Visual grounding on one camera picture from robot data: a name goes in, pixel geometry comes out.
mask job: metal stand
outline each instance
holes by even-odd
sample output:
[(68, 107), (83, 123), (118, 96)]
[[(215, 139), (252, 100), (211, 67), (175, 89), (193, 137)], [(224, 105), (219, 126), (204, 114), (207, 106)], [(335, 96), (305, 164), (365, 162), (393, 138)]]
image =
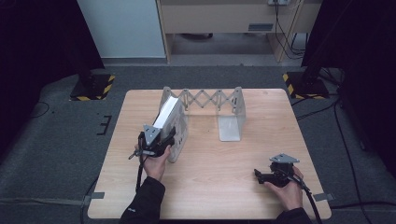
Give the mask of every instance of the metal stand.
[[(209, 95), (205, 90), (199, 90), (193, 95), (188, 89), (184, 89), (179, 95), (176, 95), (169, 87), (164, 87), (160, 108), (162, 108), (169, 95), (178, 97), (186, 111), (191, 108), (192, 104), (197, 104), (201, 108), (209, 104), (215, 105), (217, 108), (216, 116), (218, 117), (220, 141), (241, 140), (242, 127), (246, 120), (246, 107), (241, 87), (236, 87), (230, 95), (227, 95), (223, 90), (215, 90), (212, 95)], [(231, 107), (231, 113), (220, 114), (221, 108), (226, 105)]]

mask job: book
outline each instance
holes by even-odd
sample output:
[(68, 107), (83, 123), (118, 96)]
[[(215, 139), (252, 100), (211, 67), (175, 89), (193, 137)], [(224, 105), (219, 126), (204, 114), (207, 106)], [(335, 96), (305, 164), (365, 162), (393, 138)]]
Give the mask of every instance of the book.
[(154, 121), (153, 127), (161, 129), (161, 139), (169, 135), (173, 127), (176, 128), (175, 144), (171, 148), (168, 161), (176, 162), (188, 136), (188, 118), (184, 114), (184, 106), (180, 99), (169, 96), (161, 107), (160, 113)]

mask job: white panel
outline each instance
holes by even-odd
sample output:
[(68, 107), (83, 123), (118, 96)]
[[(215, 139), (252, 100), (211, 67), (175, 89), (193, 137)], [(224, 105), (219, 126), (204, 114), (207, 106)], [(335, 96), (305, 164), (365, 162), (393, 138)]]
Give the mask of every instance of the white panel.
[(155, 0), (78, 0), (102, 58), (165, 58)]

